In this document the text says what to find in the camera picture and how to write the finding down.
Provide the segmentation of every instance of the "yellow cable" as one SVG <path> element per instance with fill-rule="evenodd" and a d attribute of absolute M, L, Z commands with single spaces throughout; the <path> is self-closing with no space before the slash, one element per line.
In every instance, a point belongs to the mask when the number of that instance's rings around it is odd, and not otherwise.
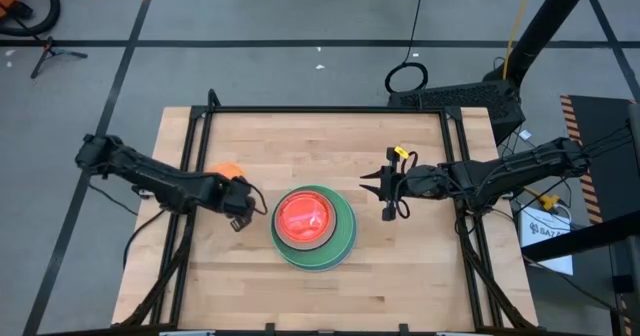
<path fill-rule="evenodd" d="M 511 36 L 509 37 L 509 44 L 507 45 L 507 55 L 504 58 L 504 68 L 502 69 L 502 79 L 507 79 L 507 66 L 509 66 L 509 55 L 511 54 L 511 45 L 513 44 L 513 39 L 516 38 L 516 33 L 518 32 L 518 27 L 520 27 L 520 21 L 522 20 L 522 14 L 524 13 L 525 6 L 527 5 L 528 0 L 522 0 L 522 4 L 520 5 L 520 11 L 518 11 L 518 17 L 516 17 L 516 23 L 513 25 L 513 29 L 511 29 Z"/>

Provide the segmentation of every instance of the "sticker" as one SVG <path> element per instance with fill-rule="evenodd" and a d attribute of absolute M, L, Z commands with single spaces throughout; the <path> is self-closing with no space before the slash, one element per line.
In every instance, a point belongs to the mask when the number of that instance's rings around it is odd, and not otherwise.
<path fill-rule="evenodd" d="M 520 136 L 521 139 L 527 141 L 528 139 L 531 138 L 531 132 L 527 131 L 527 130 L 522 130 L 522 132 L 520 132 L 518 134 Z"/>
<path fill-rule="evenodd" d="M 395 151 L 398 155 L 400 155 L 400 157 L 402 157 L 403 159 L 408 159 L 409 158 L 409 153 L 407 151 L 405 151 L 402 147 L 400 146 L 396 146 L 396 148 L 393 149 L 393 151 Z"/>

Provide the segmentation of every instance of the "gray floor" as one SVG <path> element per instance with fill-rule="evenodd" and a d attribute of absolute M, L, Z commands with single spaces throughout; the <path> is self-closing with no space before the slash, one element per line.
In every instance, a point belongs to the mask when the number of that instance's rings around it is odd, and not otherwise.
<path fill-rule="evenodd" d="M 152 0 L 141 40 L 406 39 L 417 0 Z M 523 26 L 543 0 L 530 0 Z M 42 0 L 31 0 L 43 4 Z M 600 0 L 618 39 L 640 40 L 640 0 Z M 520 0 L 423 0 L 416 38 L 506 40 Z M 139 1 L 63 0 L 58 39 L 127 40 Z M 606 41 L 587 0 L 555 40 Z M 0 48 L 0 334 L 22 331 L 79 172 L 73 156 L 93 132 L 120 63 L 121 48 L 82 48 L 90 57 L 46 64 L 32 81 L 39 50 Z M 226 105 L 384 105 L 383 79 L 405 48 L 137 48 L 111 120 L 110 133 L 150 153 L 166 106 L 200 104 L 214 87 Z M 416 48 L 429 86 L 475 82 L 504 49 Z M 625 55 L 640 70 L 640 50 Z M 410 72 L 394 87 L 416 84 Z M 610 49 L 547 49 L 522 86 L 525 128 L 536 144 L 566 135 L 562 94 L 632 98 Z M 131 207 L 124 182 L 96 180 Z M 543 188 L 551 181 L 537 185 Z M 584 202 L 571 183 L 578 223 Z M 566 196 L 561 187 L 557 192 Z M 106 327 L 118 293 L 122 250 L 134 219 L 89 192 L 81 209 L 40 332 Z M 597 264 L 584 260 L 597 259 Z M 606 289 L 606 250 L 576 258 L 576 281 Z M 593 273 L 595 277 L 580 275 Z M 610 334 L 608 311 L 538 270 L 529 277 L 541 325 L 551 330 Z"/>

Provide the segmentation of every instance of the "metal bracket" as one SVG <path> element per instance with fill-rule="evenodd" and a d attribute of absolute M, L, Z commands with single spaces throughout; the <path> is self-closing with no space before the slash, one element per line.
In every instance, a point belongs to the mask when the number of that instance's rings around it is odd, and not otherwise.
<path fill-rule="evenodd" d="M 409 336 L 411 333 L 409 332 L 408 324 L 399 324 L 398 328 L 400 329 L 400 336 Z"/>
<path fill-rule="evenodd" d="M 220 99 L 218 98 L 218 95 L 216 95 L 216 92 L 213 89 L 209 89 L 209 94 L 208 96 L 208 103 L 207 106 L 209 107 L 209 112 L 213 112 L 214 108 L 217 106 L 222 106 L 222 104 L 220 103 Z"/>
<path fill-rule="evenodd" d="M 276 335 L 276 324 L 273 322 L 269 322 L 264 325 L 264 334 L 265 336 L 275 336 Z"/>
<path fill-rule="evenodd" d="M 462 110 L 460 106 L 446 106 L 444 112 L 455 121 L 462 121 Z"/>

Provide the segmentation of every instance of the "black cable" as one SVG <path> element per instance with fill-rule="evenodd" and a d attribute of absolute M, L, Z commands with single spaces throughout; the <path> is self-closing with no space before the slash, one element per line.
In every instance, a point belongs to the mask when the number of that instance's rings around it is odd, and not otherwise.
<path fill-rule="evenodd" d="M 507 137 L 507 146 L 505 146 L 505 147 L 502 149 L 502 152 L 500 153 L 500 158 L 501 158 L 501 159 L 504 159 L 504 152 L 505 152 L 505 151 L 507 151 L 507 149 L 511 150 L 511 149 L 509 148 L 509 144 L 511 143 L 511 136 L 512 136 L 512 135 L 513 135 L 513 133 L 510 133 L 510 134 L 509 134 L 509 137 Z M 514 148 L 513 148 L 513 150 L 511 150 L 511 155 L 513 155 L 513 154 L 515 153 L 515 151 L 516 151 L 516 149 L 515 149 L 515 147 L 514 147 Z"/>
<path fill-rule="evenodd" d="M 89 183 L 89 188 L 96 191 L 97 193 L 101 194 L 102 196 L 106 197 L 107 200 L 113 202 L 114 204 L 122 207 L 123 209 L 125 209 L 128 213 L 134 215 L 134 216 L 138 216 L 138 213 L 133 211 L 132 209 L 130 209 L 129 207 L 127 207 L 127 205 L 123 204 L 122 202 L 114 199 L 111 195 L 109 195 L 106 191 L 94 186 L 93 184 Z"/>
<path fill-rule="evenodd" d="M 400 208 L 400 204 L 404 205 L 404 209 L 407 211 L 406 213 L 402 212 L 402 208 Z M 395 203 L 395 208 L 398 210 L 398 215 L 403 219 L 408 219 L 411 216 L 411 210 L 409 209 L 409 204 L 403 199 L 397 200 Z"/>
<path fill-rule="evenodd" d="M 527 212 L 527 210 L 523 209 L 522 212 L 526 213 L 527 215 L 529 215 L 529 217 L 531 217 L 532 219 L 538 221 L 539 223 L 547 226 L 547 228 L 551 229 L 551 230 L 558 230 L 558 231 L 563 231 L 563 232 L 567 232 L 567 230 L 563 229 L 563 228 L 559 228 L 559 227 L 553 227 L 553 226 L 549 226 L 549 224 L 547 224 L 546 222 L 540 220 L 539 218 L 533 216 L 532 214 L 530 214 L 529 212 Z M 571 224 L 568 224 L 566 222 L 561 221 L 562 223 L 564 223 L 565 225 L 569 226 L 569 229 L 571 230 Z"/>
<path fill-rule="evenodd" d="M 569 190 L 569 202 L 567 204 L 567 207 L 571 208 L 571 203 L 573 202 L 573 191 L 571 191 L 571 186 L 569 186 L 567 180 L 564 180 L 562 183 L 564 183 L 564 185 L 567 186 L 567 190 Z"/>
<path fill-rule="evenodd" d="M 407 161 L 411 158 L 411 156 L 413 156 L 413 162 L 411 163 L 411 167 L 410 169 L 416 167 L 416 165 L 418 164 L 418 153 L 415 151 L 411 151 L 409 152 L 409 156 L 407 156 L 406 159 L 402 160 L 402 164 L 400 165 L 400 173 L 404 174 L 405 171 L 405 166 L 407 165 Z"/>
<path fill-rule="evenodd" d="M 253 211 L 259 213 L 260 215 L 266 215 L 269 212 L 269 208 L 267 207 L 267 203 L 264 200 L 264 196 L 262 195 L 262 192 L 258 190 L 258 188 L 255 187 L 253 184 L 250 184 L 248 182 L 246 182 L 246 184 L 249 185 L 249 187 L 251 187 L 258 194 L 258 196 L 260 196 L 260 201 L 262 201 L 262 207 L 264 208 L 264 211 L 260 211 L 254 206 Z"/>
<path fill-rule="evenodd" d="M 136 236 L 138 236 L 138 234 L 140 233 L 140 231 L 144 230 L 145 227 L 149 226 L 153 221 L 157 220 L 160 216 L 162 216 L 162 214 L 165 212 L 165 210 L 162 210 L 160 212 L 158 212 L 155 216 L 153 216 L 152 218 L 148 219 L 145 223 L 143 223 L 142 225 L 140 225 L 140 227 L 138 227 L 137 230 L 135 230 L 133 232 L 133 234 L 131 235 L 131 237 L 129 237 L 129 241 L 127 241 L 127 244 L 124 247 L 124 254 L 122 256 L 122 269 L 125 268 L 125 266 L 127 266 L 127 256 L 129 255 L 129 248 L 131 247 L 131 243 L 133 242 L 133 240 L 136 238 Z"/>
<path fill-rule="evenodd" d="M 425 65 L 419 62 L 407 62 L 409 60 L 409 55 L 411 54 L 411 47 L 413 46 L 413 38 L 416 33 L 416 26 L 418 25 L 418 15 L 420 15 L 421 4 L 422 4 L 422 0 L 418 0 L 418 6 L 416 7 L 416 13 L 413 19 L 413 28 L 411 29 L 411 38 L 409 39 L 409 47 L 407 49 L 407 55 L 405 56 L 402 63 L 396 66 L 395 68 L 393 68 L 391 71 L 389 71 L 389 73 L 387 74 L 387 77 L 385 77 L 384 79 L 384 88 L 390 94 L 399 92 L 391 88 L 391 78 L 393 77 L 393 75 L 396 74 L 396 72 L 402 69 L 405 69 L 407 67 L 415 67 L 418 70 L 420 70 L 420 72 L 422 73 L 422 81 L 420 82 L 420 85 L 418 85 L 416 88 L 413 89 L 413 91 L 422 90 L 429 83 L 429 71 L 427 70 L 427 67 Z"/>
<path fill-rule="evenodd" d="M 523 258 L 525 261 L 529 262 L 530 264 L 536 265 L 536 266 L 538 266 L 538 267 L 540 267 L 540 268 L 542 268 L 542 269 L 544 269 L 544 270 L 546 270 L 546 271 L 548 271 L 548 272 L 551 272 L 551 273 L 553 273 L 553 274 L 555 274 L 555 275 L 558 275 L 558 276 L 562 277 L 562 279 L 563 279 L 563 280 L 565 280 L 569 285 L 573 286 L 576 290 L 580 291 L 583 295 L 585 295 L 585 296 L 587 296 L 588 298 L 590 298 L 590 299 L 594 300 L 595 302 L 599 303 L 600 305 L 604 306 L 605 308 L 609 309 L 610 311 L 612 311 L 612 312 L 614 312 L 614 313 L 616 313 L 616 314 L 618 314 L 618 315 L 620 315 L 620 316 L 622 316 L 622 317 L 626 317 L 626 318 L 628 318 L 628 319 L 629 319 L 629 321 L 631 321 L 631 322 L 633 322 L 633 323 L 635 323 L 635 324 L 640 325 L 640 321 L 639 321 L 639 320 L 634 319 L 634 318 L 633 318 L 633 317 L 631 317 L 628 313 L 623 312 L 623 311 L 620 311 L 617 307 L 614 307 L 613 305 L 609 304 L 608 302 L 603 301 L 603 300 L 602 300 L 602 299 L 600 299 L 599 297 L 597 297 L 597 296 L 593 295 L 593 294 L 592 294 L 592 293 L 590 293 L 589 291 L 587 291 L 587 290 L 585 290 L 584 288 L 582 288 L 582 286 L 580 286 L 580 285 L 578 285 L 578 284 L 574 283 L 574 282 L 573 282 L 573 281 L 572 281 L 568 276 L 566 276 L 566 275 L 564 275 L 564 274 L 561 274 L 561 273 L 559 273 L 559 272 L 556 272 L 556 271 L 554 271 L 554 270 L 552 270 L 552 269 L 548 268 L 547 266 L 542 265 L 542 264 L 540 264 L 540 263 L 538 263 L 538 262 L 535 262 L 535 261 L 533 261 L 532 259 L 528 258 L 528 257 L 527 257 L 527 256 L 525 256 L 525 255 L 522 255 L 522 258 Z"/>
<path fill-rule="evenodd" d="M 614 138 L 614 139 L 611 139 L 611 140 L 607 140 L 607 141 L 602 142 L 601 144 L 599 144 L 599 145 L 597 145 L 597 146 L 590 147 L 590 148 L 587 150 L 587 153 L 591 153 L 591 152 L 594 152 L 594 151 L 599 150 L 599 149 L 601 149 L 601 148 L 611 146 L 612 144 L 615 144 L 615 143 L 616 143 L 616 142 L 618 142 L 618 141 L 625 140 L 625 139 L 630 139 L 631 137 L 632 137 L 632 136 L 631 136 L 631 134 L 629 133 L 629 134 L 626 134 L 626 135 L 620 136 L 620 137 L 618 137 L 618 138 Z"/>
<path fill-rule="evenodd" d="M 615 130 L 611 131 L 611 133 L 609 133 L 607 136 L 600 137 L 599 139 L 597 139 L 597 140 L 593 141 L 592 143 L 590 143 L 590 144 L 588 144 L 588 145 L 585 145 L 585 146 L 583 147 L 583 149 L 586 149 L 586 148 L 588 148 L 588 147 L 591 147 L 591 146 L 593 146 L 593 145 L 597 144 L 597 143 L 598 143 L 598 142 L 600 142 L 600 141 L 606 140 L 607 138 L 609 138 L 609 137 L 611 137 L 611 136 L 615 135 L 618 131 L 624 130 L 624 129 L 626 129 L 626 128 L 627 128 L 627 125 L 624 125 L 624 126 L 622 126 L 622 127 L 619 127 L 619 128 L 617 128 L 617 129 L 615 129 Z"/>
<path fill-rule="evenodd" d="M 614 147 L 611 147 L 611 148 L 609 148 L 609 149 L 606 149 L 606 150 L 604 150 L 604 151 L 601 151 L 600 153 L 597 153 L 597 154 L 595 154 L 595 155 L 590 155 L 590 156 L 591 156 L 591 158 L 596 158 L 596 157 L 598 157 L 598 156 L 601 156 L 601 155 L 606 154 L 607 152 L 610 152 L 610 151 L 613 151 L 613 150 L 619 149 L 620 147 L 625 146 L 625 145 L 628 145 L 628 144 L 630 144 L 630 143 L 631 143 L 631 138 L 629 138 L 629 140 L 628 140 L 628 141 L 626 141 L 626 142 L 623 142 L 623 143 L 618 144 L 618 145 L 616 145 L 616 146 L 614 146 Z"/>
<path fill-rule="evenodd" d="M 518 128 L 518 133 L 516 134 L 516 142 L 513 143 L 513 153 L 516 152 L 516 146 L 518 145 L 518 139 L 520 139 L 520 132 L 522 131 L 522 125 L 523 124 L 520 124 L 520 127 Z"/>
<path fill-rule="evenodd" d="M 416 14 L 413 18 L 413 28 L 411 29 L 411 39 L 409 40 L 409 48 L 407 49 L 407 56 L 404 57 L 404 61 L 402 63 L 406 63 L 409 59 L 409 54 L 411 54 L 411 47 L 413 46 L 413 37 L 416 34 L 416 26 L 418 25 L 418 15 L 420 15 L 420 5 L 422 4 L 422 0 L 418 0 L 418 6 L 416 6 Z"/>
<path fill-rule="evenodd" d="M 504 211 L 501 211 L 501 210 L 498 210 L 498 209 L 494 209 L 493 207 L 491 207 L 491 208 L 489 209 L 489 211 L 495 211 L 495 212 L 498 212 L 498 213 L 500 213 L 500 214 L 504 215 L 504 216 L 505 216 L 506 218 L 508 218 L 509 220 L 514 221 L 514 220 L 513 220 L 513 216 L 509 215 L 508 213 L 506 213 L 506 212 L 504 212 Z"/>

